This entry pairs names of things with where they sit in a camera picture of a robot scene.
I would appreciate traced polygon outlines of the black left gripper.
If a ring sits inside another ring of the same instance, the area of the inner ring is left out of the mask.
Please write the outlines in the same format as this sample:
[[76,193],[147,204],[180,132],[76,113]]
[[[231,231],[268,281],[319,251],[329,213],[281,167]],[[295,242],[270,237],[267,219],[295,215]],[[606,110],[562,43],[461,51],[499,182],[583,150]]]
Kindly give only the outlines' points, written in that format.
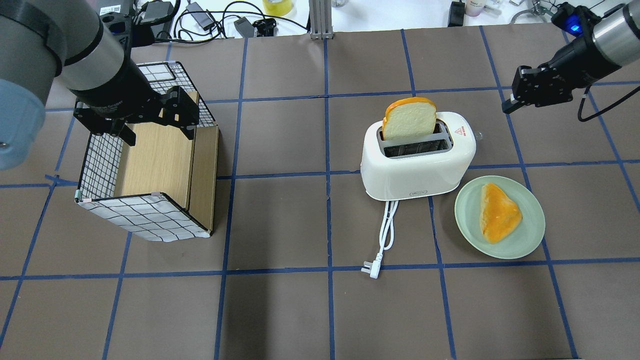
[[199,105],[192,93],[180,86],[172,86],[163,94],[151,91],[151,97],[130,103],[119,101],[112,107],[91,107],[76,100],[73,116],[92,135],[110,135],[135,146],[137,135],[129,125],[154,123],[179,129],[186,139],[193,141],[200,123]]

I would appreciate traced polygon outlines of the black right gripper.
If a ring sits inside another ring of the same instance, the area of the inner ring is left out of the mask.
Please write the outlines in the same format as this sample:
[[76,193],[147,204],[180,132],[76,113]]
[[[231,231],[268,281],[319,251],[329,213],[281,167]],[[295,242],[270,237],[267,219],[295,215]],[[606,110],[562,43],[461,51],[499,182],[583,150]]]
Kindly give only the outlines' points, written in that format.
[[518,66],[512,95],[502,102],[502,112],[512,114],[524,106],[546,107],[572,101],[574,89],[589,87],[608,73],[609,60],[595,41],[580,36],[538,67]]

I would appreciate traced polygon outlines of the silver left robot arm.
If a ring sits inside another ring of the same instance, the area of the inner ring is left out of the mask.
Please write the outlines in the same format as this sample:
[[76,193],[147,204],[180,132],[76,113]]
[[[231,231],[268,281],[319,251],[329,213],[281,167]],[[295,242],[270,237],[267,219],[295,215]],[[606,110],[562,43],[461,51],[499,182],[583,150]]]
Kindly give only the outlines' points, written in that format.
[[85,0],[3,0],[0,9],[2,170],[28,157],[56,77],[77,98],[74,117],[94,135],[134,146],[130,125],[155,123],[194,139],[198,104],[179,86],[152,89],[130,57],[132,48],[153,44],[153,27],[173,14],[98,14]]

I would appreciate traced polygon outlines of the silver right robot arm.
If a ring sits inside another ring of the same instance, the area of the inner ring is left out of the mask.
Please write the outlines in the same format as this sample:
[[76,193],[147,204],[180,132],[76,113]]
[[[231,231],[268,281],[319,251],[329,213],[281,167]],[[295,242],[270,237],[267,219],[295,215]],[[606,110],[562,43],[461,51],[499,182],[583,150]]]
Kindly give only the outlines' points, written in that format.
[[603,16],[586,6],[563,2],[551,22],[573,40],[546,63],[516,69],[512,94],[502,103],[505,114],[525,106],[539,108],[572,101],[574,89],[588,92],[593,84],[639,58],[637,0],[619,4]]

